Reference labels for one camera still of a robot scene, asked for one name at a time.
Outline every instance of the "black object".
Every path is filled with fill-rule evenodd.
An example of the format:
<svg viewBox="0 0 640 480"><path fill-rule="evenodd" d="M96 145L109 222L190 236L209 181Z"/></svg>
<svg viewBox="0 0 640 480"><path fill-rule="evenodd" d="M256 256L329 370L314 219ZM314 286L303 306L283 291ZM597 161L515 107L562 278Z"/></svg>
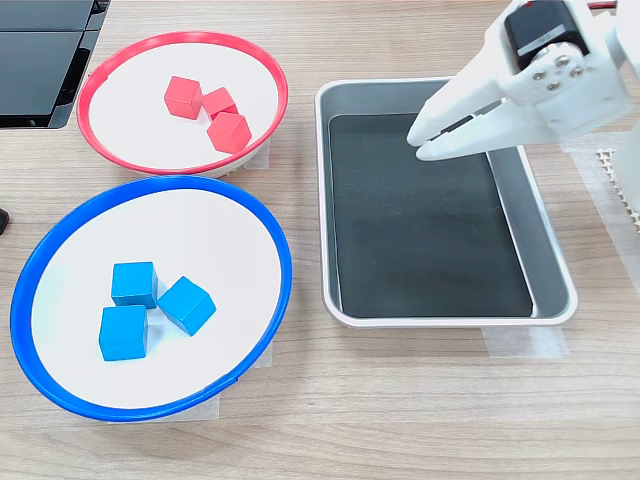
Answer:
<svg viewBox="0 0 640 480"><path fill-rule="evenodd" d="M0 208L0 235L7 228L7 225L9 225L9 214Z"/></svg>
<svg viewBox="0 0 640 480"><path fill-rule="evenodd" d="M527 68L533 57L552 43L573 43L583 55L589 53L571 12L560 0L525 2L507 16L504 26L520 70Z"/></svg>
<svg viewBox="0 0 640 480"><path fill-rule="evenodd" d="M357 318L530 317L484 154L420 162L415 114L329 124L342 310Z"/></svg>
<svg viewBox="0 0 640 480"><path fill-rule="evenodd" d="M0 0L0 128L66 125L108 6Z"/></svg>

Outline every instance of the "red cube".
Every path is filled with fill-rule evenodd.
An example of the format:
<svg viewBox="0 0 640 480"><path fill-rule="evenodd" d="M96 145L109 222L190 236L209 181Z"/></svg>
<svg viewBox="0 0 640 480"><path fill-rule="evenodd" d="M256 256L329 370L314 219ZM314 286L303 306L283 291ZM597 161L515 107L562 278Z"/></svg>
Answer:
<svg viewBox="0 0 640 480"><path fill-rule="evenodd" d="M202 106L200 83L182 77L171 77L164 103L171 115L195 120Z"/></svg>
<svg viewBox="0 0 640 480"><path fill-rule="evenodd" d="M203 96L202 106L211 120L216 118L216 115L220 112L238 113L236 102L233 101L229 91L224 87Z"/></svg>
<svg viewBox="0 0 640 480"><path fill-rule="evenodd" d="M237 113L220 112L207 130L216 150L238 153L251 140L247 119Z"/></svg>

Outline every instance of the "tray rim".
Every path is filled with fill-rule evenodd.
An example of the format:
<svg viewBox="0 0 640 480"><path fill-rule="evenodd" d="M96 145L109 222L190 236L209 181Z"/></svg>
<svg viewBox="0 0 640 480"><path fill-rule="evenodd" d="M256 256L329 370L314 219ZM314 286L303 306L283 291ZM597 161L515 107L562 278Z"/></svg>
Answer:
<svg viewBox="0 0 640 480"><path fill-rule="evenodd" d="M322 283L322 300L327 311L339 322L352 328L481 328L481 327L505 327L505 326L557 326L569 320L578 309L578 294L573 279L569 272L566 259L562 252L560 242L551 224L551 219L542 200L540 190L535 181L529 160L524 147L516 147L518 155L522 161L525 175L531 186L533 199L536 204L540 219L544 226L544 232L554 254L555 261L560 270L563 282L567 288L568 301L564 309L553 317L404 317L404 318L356 318L340 311L331 298L331 288L329 285L329 241L327 231L327 196L325 193L326 171L324 166L325 152L323 145L323 123L322 123L322 99L330 90L342 85L366 85L366 84L406 84L424 82L446 82L448 77L427 77L427 78L391 78L391 79L353 79L336 80L323 85L315 96L315 118L316 118L316 147L318 162L318 213L320 224L320 266Z"/></svg>

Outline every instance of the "blue cube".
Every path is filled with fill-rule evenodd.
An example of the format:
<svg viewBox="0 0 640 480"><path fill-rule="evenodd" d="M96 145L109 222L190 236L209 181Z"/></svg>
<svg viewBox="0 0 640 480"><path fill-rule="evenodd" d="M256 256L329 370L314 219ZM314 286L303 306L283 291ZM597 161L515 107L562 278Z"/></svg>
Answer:
<svg viewBox="0 0 640 480"><path fill-rule="evenodd" d="M107 307L100 326L102 358L131 360L147 355L147 309L144 305Z"/></svg>
<svg viewBox="0 0 640 480"><path fill-rule="evenodd" d="M111 298L118 306L158 304L158 276L151 262L116 263L113 266Z"/></svg>
<svg viewBox="0 0 640 480"><path fill-rule="evenodd" d="M216 311L211 296L187 277L178 280L158 300L164 314L189 335L194 335Z"/></svg>

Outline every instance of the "cube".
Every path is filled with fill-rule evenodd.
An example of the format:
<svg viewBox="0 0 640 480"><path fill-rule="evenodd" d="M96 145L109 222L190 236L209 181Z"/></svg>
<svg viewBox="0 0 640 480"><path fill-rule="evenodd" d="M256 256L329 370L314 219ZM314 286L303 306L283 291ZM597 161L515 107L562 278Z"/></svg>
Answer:
<svg viewBox="0 0 640 480"><path fill-rule="evenodd" d="M251 140L247 119L236 113L220 112L207 130L216 150L238 153Z"/></svg>
<svg viewBox="0 0 640 480"><path fill-rule="evenodd" d="M188 78L171 77L164 94L164 103L171 115L195 120L202 106L200 83Z"/></svg>
<svg viewBox="0 0 640 480"><path fill-rule="evenodd" d="M158 276L152 262L116 263L113 266L111 298L118 306L158 305Z"/></svg>
<svg viewBox="0 0 640 480"><path fill-rule="evenodd" d="M211 296L187 277L178 280L158 300L169 320L193 336L216 311Z"/></svg>
<svg viewBox="0 0 640 480"><path fill-rule="evenodd" d="M238 113L236 102L233 101L229 91L224 87L204 95L202 97L202 106L212 120L220 112Z"/></svg>
<svg viewBox="0 0 640 480"><path fill-rule="evenodd" d="M146 357L147 309L143 305L105 308L98 343L107 362Z"/></svg>

